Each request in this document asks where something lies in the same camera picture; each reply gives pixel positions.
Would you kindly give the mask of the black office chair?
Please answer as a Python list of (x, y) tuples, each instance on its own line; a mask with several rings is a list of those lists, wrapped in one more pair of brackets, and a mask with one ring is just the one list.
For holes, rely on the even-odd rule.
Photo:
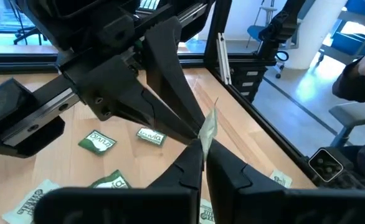
[(17, 45), (18, 42), (24, 40), (25, 44), (28, 45), (28, 41), (27, 38), (32, 36), (32, 35), (37, 35), (38, 36), (38, 41), (39, 41), (39, 45), (42, 45), (42, 41), (46, 41), (47, 37), (44, 36), (40, 30), (35, 27), (35, 26), (30, 26), (27, 27), (24, 25), (23, 21), (22, 21), (22, 11), (20, 9), (20, 7), (17, 5), (17, 0), (8, 0), (10, 5), (11, 5), (11, 9), (13, 11), (13, 14), (17, 20), (17, 22), (20, 25), (20, 29), (17, 30), (17, 32), (15, 33), (15, 39), (13, 40), (13, 44)]

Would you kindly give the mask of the silver frame bracket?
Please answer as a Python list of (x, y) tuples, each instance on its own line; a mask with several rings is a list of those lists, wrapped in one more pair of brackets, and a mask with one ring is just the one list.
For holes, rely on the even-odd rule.
[(217, 54), (218, 54), (221, 79), (226, 85), (231, 85), (232, 79), (230, 77), (230, 67), (229, 67), (229, 59), (228, 59), (228, 55), (227, 55), (227, 46), (225, 44), (225, 39), (224, 39), (223, 33), (217, 34), (216, 44), (217, 44)]

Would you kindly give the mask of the grey chair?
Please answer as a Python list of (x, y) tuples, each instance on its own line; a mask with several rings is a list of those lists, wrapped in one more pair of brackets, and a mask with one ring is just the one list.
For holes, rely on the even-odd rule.
[(342, 125), (342, 130), (333, 139), (331, 147), (343, 147), (356, 126), (365, 125), (365, 103), (345, 103), (332, 107), (329, 113)]

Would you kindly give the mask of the blue chair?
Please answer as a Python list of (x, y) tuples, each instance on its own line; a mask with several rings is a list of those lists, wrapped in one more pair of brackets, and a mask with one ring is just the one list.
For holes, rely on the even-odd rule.
[[(247, 43), (249, 43), (251, 41), (251, 39), (255, 39), (256, 41), (260, 42), (260, 38), (258, 37), (258, 35), (259, 35), (260, 31), (262, 31), (264, 28), (266, 28), (266, 26), (269, 25), (270, 21), (273, 18), (273, 13), (276, 10), (277, 10), (277, 8), (275, 8), (273, 5), (259, 7), (254, 24), (249, 26), (247, 29), (247, 33), (250, 36)], [(258, 21), (261, 11), (265, 11), (265, 24), (263, 26), (257, 25), (257, 21)]]

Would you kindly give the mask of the green Truvia packet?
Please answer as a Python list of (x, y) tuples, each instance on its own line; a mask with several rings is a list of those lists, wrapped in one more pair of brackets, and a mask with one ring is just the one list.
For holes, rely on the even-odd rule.
[(86, 135), (78, 145), (98, 156), (102, 156), (112, 149), (116, 143), (116, 140), (109, 138), (97, 130), (93, 130)]
[(154, 131), (149, 128), (140, 128), (136, 135), (152, 144), (155, 144), (157, 146), (162, 146), (164, 144), (164, 141), (166, 139), (166, 135), (159, 133), (157, 131)]
[(111, 188), (111, 189), (129, 189), (131, 185), (123, 177), (119, 170), (112, 172), (110, 175), (96, 180), (90, 185), (91, 188)]

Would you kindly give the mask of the person's forearm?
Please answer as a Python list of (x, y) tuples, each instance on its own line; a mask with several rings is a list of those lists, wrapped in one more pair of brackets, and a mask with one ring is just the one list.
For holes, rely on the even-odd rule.
[(365, 76), (354, 75), (355, 68), (362, 59), (361, 57), (345, 66), (342, 73), (333, 83), (333, 95), (348, 101), (365, 102)]

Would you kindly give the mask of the pale green Stevia packet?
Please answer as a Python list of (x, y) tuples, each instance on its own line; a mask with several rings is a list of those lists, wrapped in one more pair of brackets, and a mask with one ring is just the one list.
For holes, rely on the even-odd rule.
[(198, 134), (203, 151), (203, 163), (207, 161), (212, 141), (217, 136), (218, 132), (216, 103), (217, 100), (213, 104), (210, 112), (205, 117), (204, 123), (201, 126)]
[(46, 179), (34, 190), (31, 190), (22, 201), (10, 212), (2, 215), (8, 224), (35, 224), (33, 221), (34, 209), (38, 201), (48, 192), (60, 188), (59, 184)]
[(199, 224), (216, 224), (214, 220), (214, 213), (212, 205), (206, 199), (201, 199), (199, 211)]
[(288, 175), (284, 174), (282, 171), (273, 170), (270, 178), (277, 182), (278, 184), (284, 186), (285, 188), (290, 188), (292, 186), (293, 179)]

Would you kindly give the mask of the black bracket with screws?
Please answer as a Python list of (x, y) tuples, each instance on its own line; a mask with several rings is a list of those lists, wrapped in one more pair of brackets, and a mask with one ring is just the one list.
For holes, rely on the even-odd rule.
[(325, 148), (318, 149), (309, 159), (308, 165), (324, 182), (332, 181), (344, 169), (342, 163)]

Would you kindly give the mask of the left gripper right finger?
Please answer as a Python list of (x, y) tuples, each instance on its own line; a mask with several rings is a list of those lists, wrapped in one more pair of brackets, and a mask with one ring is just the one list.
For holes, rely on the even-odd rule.
[(206, 175), (216, 224), (365, 224), (365, 190), (286, 188), (216, 140)]

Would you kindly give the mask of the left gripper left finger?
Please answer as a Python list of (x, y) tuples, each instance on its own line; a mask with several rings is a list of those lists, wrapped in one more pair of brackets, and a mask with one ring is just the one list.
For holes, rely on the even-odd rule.
[(199, 224), (203, 151), (194, 140), (146, 188), (64, 187), (45, 194), (35, 224)]

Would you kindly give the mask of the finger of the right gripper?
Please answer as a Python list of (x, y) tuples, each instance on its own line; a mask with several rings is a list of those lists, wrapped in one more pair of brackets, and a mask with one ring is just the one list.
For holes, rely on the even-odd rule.
[(156, 24), (143, 41), (147, 84), (176, 115), (197, 133), (205, 117), (186, 80), (177, 54), (182, 25), (177, 17)]
[(80, 99), (101, 121), (117, 116), (166, 134), (181, 143), (197, 133), (152, 94), (118, 56), (102, 63), (90, 59), (59, 65)]

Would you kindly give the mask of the blue cart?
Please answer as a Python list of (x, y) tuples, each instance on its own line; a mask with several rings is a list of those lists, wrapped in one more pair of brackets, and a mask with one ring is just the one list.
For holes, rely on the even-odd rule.
[(336, 21), (337, 26), (331, 34), (331, 44), (323, 44), (318, 63), (329, 56), (345, 65), (365, 55), (365, 34), (343, 33), (347, 22), (355, 22), (365, 26), (365, 0), (348, 0)]

